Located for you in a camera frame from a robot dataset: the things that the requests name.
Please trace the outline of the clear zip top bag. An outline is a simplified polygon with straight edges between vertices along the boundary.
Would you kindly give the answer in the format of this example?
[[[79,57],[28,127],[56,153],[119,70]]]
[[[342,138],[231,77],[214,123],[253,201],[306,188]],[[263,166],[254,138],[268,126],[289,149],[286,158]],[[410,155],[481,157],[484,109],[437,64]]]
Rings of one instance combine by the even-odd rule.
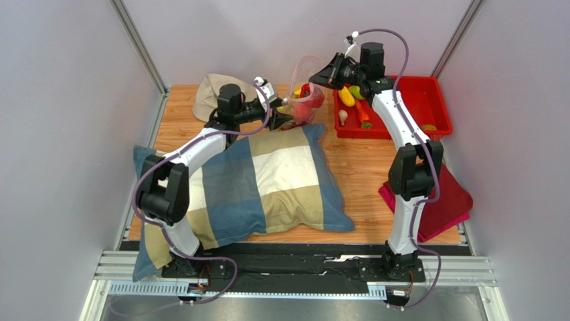
[[[299,59],[292,81],[277,111],[285,116],[285,121],[278,130],[290,130],[310,124],[316,112],[324,103],[324,92],[321,87],[309,82],[309,78],[326,66],[326,61],[313,55]]]

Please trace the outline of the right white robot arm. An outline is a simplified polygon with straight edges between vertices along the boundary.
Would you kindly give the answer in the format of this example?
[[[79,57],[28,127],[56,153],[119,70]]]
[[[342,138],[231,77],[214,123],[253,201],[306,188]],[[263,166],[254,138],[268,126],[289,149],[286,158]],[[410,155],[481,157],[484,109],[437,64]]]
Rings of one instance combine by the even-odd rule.
[[[395,194],[395,213],[381,272],[389,280],[398,280],[419,265],[419,223],[430,195],[439,193],[444,148],[430,140],[411,116],[399,91],[399,79],[385,75],[383,44],[367,42],[359,50],[359,60],[336,53],[309,81],[333,90],[358,86],[394,142],[397,153],[389,169],[389,184]]]

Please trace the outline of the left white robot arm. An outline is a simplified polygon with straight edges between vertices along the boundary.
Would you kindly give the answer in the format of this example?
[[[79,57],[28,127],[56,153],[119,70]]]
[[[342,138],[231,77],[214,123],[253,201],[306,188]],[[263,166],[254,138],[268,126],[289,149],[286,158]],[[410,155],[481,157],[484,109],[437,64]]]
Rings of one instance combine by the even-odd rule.
[[[131,197],[134,214],[158,227],[169,249],[178,257],[202,260],[197,255],[201,243],[186,219],[190,176],[228,149],[243,134],[242,124],[260,120],[261,129],[274,130],[288,120],[277,110],[282,99],[272,83],[257,77],[254,91],[256,98],[247,101],[237,84],[223,85],[216,108],[196,137],[164,156],[147,156],[142,163]]]

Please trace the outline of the yellow banana bunch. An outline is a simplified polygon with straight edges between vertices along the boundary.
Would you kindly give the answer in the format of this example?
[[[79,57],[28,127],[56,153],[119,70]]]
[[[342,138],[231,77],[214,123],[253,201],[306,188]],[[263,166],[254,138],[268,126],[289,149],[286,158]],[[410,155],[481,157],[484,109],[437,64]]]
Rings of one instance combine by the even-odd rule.
[[[277,107],[279,113],[289,115],[291,117],[291,119],[285,121],[285,123],[281,125],[279,130],[289,130],[298,126],[302,122],[302,111],[300,104],[297,102],[297,99],[300,98],[300,93],[300,88],[293,91],[289,97],[284,99],[282,105]]]

